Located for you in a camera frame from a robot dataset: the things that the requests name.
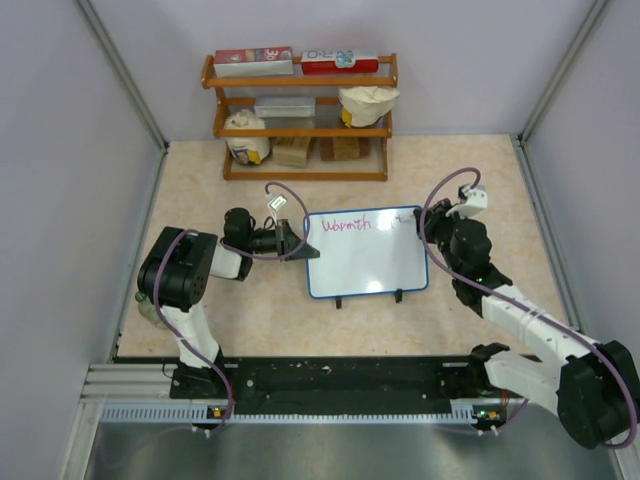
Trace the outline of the blue framed whiteboard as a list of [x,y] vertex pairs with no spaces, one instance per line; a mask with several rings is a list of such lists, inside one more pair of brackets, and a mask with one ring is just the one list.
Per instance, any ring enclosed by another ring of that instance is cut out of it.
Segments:
[[430,284],[428,256],[416,234],[416,205],[312,212],[304,226],[307,242],[320,251],[307,261],[307,285],[314,299],[392,294],[401,302],[407,292]]

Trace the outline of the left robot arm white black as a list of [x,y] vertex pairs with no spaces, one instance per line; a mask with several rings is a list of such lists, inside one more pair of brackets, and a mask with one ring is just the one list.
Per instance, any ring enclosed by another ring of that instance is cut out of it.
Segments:
[[286,219],[256,226],[244,208],[224,215],[223,237],[165,227],[144,259],[136,296],[174,335],[180,358],[171,380],[172,399],[225,399],[230,386],[224,355],[204,312],[208,279],[243,281],[253,260],[318,259],[320,251],[296,234]]

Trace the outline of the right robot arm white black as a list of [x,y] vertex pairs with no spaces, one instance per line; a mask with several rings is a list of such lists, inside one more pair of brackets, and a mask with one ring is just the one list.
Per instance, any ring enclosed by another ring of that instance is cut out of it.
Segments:
[[584,448],[630,446],[639,426],[639,376],[629,350],[583,335],[529,301],[492,263],[485,225],[462,217],[449,200],[413,216],[426,252],[440,253],[432,260],[451,276],[457,299],[535,355],[479,345],[466,372],[469,388],[481,396],[503,389],[534,402]]

